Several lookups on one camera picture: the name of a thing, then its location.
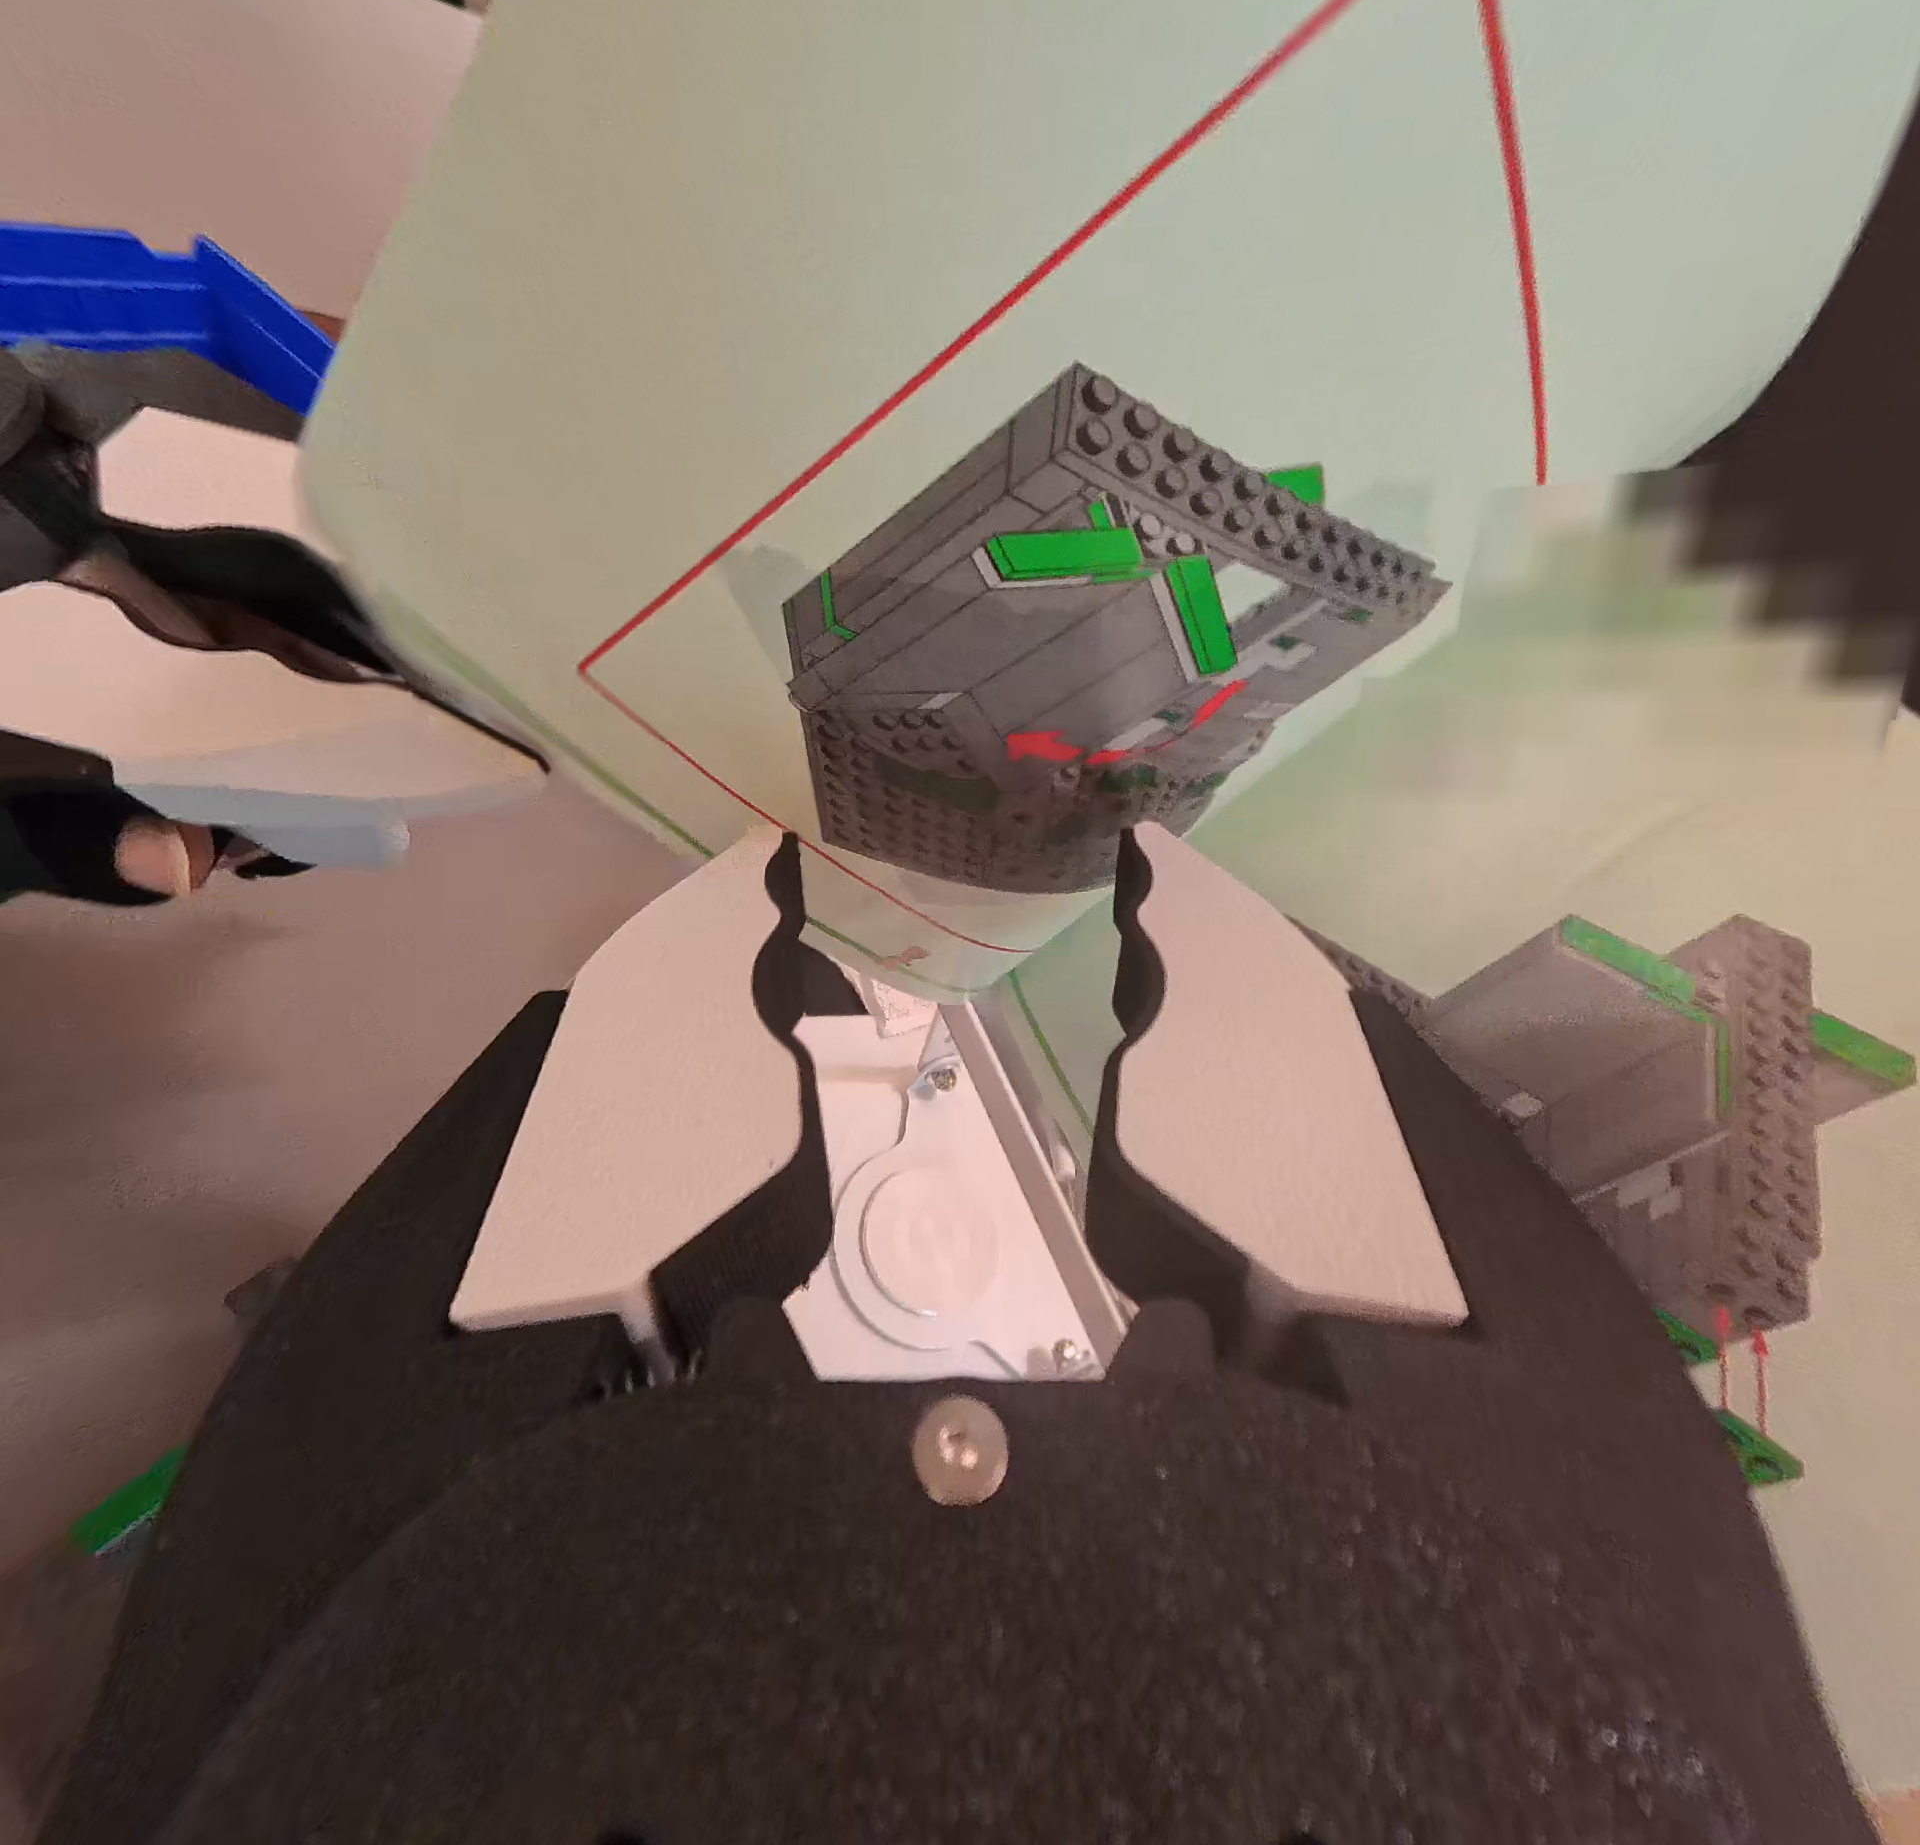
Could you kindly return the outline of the grey desk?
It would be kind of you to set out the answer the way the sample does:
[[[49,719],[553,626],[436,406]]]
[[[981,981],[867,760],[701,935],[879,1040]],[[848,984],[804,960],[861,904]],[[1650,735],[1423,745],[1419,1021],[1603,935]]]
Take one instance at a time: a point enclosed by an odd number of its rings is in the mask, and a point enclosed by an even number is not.
[[[611,452],[616,405],[635,417],[680,378],[656,323],[678,258],[643,241],[640,276],[611,276],[611,229],[616,204],[640,212],[626,154],[673,154],[668,193],[690,193],[694,140],[719,137],[694,101],[728,73],[725,17],[725,0],[508,0],[428,169],[433,215],[468,204],[463,252],[426,263],[406,232],[410,289],[384,270],[348,345],[359,384],[375,353],[463,365],[494,417],[451,444],[428,494],[482,494],[539,555],[563,544],[536,510],[588,536],[590,487],[632,489],[597,509],[609,542],[643,517],[690,536],[690,503],[719,494],[715,452],[685,467],[690,487],[666,482],[666,456],[690,452],[678,431]],[[198,353],[108,362],[99,444],[146,406],[273,442],[303,430]],[[263,1112],[249,1091],[258,1042],[285,1076],[318,1067],[312,1047],[273,1042],[299,1017],[241,1008],[241,951],[285,938],[267,905],[231,873],[168,905],[72,905],[77,960],[42,945],[48,924],[4,932],[4,1347],[16,1311],[96,1337],[84,1313],[112,1286],[125,1301],[223,1286],[280,1251],[273,1189],[312,1186],[286,1098]],[[563,991],[524,1001],[249,1335],[198,1311],[231,1375],[157,1523],[112,1560],[61,1547],[55,1575],[4,1575],[4,1796],[35,1842],[246,1842],[241,1820],[205,1820],[197,1779],[330,1597],[482,1461],[632,1390],[640,1361],[611,1313],[451,1325],[563,1008]]]

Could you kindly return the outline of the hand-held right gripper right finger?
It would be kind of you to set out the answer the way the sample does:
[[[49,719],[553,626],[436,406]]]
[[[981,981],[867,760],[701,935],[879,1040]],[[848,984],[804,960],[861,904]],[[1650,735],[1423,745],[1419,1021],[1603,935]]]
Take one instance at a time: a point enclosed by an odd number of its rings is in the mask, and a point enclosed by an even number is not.
[[[1216,1330],[1342,1313],[1455,1330],[1466,1291],[1342,968],[1166,826],[1118,850],[1090,1246]]]

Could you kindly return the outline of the building instruction booklet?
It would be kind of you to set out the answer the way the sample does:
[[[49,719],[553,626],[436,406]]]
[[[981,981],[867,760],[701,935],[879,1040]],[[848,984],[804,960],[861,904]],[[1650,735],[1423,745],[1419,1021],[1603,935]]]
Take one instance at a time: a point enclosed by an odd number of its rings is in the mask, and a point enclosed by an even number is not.
[[[494,417],[348,345],[299,448],[433,685],[701,865],[804,859],[804,1017],[975,1008],[1090,1162],[1115,886],[1294,918],[1455,1330],[1126,1311],[1090,1385],[818,1382],[784,1305],[404,1526],[205,1771],[246,1842],[1874,1842],[1660,1311],[1794,1319],[1810,1104],[1913,1057],[1915,431],[1840,341],[1915,0],[725,0],[616,204],[690,536],[433,501]]]

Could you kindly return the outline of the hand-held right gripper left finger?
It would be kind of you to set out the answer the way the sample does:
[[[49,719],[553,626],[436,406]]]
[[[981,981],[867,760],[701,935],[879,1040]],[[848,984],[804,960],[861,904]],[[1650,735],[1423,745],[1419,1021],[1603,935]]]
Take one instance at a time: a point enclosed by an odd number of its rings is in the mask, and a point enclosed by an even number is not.
[[[804,859],[754,831],[635,912],[572,977],[458,1330],[611,1313],[708,1337],[827,1259],[827,1149],[804,1017]]]

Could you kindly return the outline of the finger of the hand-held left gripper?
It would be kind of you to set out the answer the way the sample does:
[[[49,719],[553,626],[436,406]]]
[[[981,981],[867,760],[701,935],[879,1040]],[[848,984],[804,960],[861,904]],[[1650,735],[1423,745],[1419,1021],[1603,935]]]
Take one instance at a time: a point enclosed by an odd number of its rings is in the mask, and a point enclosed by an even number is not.
[[[539,797],[544,765],[393,680],[180,649],[77,588],[0,601],[4,732],[90,753],[119,794],[312,868],[385,868],[410,831]]]
[[[96,456],[90,592],[183,649],[267,654],[318,680],[399,660],[312,530],[299,448],[146,406]]]

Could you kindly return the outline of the person's left hand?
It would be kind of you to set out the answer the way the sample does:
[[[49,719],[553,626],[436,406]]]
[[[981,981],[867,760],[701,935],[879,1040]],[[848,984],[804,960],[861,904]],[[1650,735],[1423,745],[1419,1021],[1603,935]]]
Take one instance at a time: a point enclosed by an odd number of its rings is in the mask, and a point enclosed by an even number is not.
[[[0,904],[61,900],[96,905],[168,905],[213,878],[299,878],[234,826],[157,815],[112,783],[96,753],[0,735]]]

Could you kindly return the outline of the blue plastic bin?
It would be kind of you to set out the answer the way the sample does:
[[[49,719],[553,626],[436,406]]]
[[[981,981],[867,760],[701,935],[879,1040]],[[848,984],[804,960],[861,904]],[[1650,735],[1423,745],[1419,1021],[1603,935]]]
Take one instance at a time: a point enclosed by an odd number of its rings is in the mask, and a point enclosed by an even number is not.
[[[0,229],[4,345],[186,348],[306,417],[331,338],[215,241],[162,252],[119,229]]]

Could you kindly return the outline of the white adjustable book stand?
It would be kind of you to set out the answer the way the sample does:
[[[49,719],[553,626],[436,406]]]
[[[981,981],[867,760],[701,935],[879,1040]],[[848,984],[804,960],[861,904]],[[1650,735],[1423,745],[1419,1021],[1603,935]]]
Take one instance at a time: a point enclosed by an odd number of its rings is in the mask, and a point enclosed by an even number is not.
[[[1090,1385],[1126,1311],[1092,1268],[1075,1160],[996,1021],[851,977],[804,1017],[830,1238],[784,1301],[818,1382]]]

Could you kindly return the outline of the green tile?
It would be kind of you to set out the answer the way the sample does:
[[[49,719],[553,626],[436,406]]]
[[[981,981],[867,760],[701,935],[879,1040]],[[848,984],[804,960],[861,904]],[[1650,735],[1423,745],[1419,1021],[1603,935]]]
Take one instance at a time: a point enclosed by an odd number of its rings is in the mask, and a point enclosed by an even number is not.
[[[183,1461],[186,1448],[175,1448],[162,1461],[154,1461],[142,1474],[125,1481],[67,1530],[67,1547],[90,1562],[135,1547],[157,1523],[168,1498],[180,1485]]]

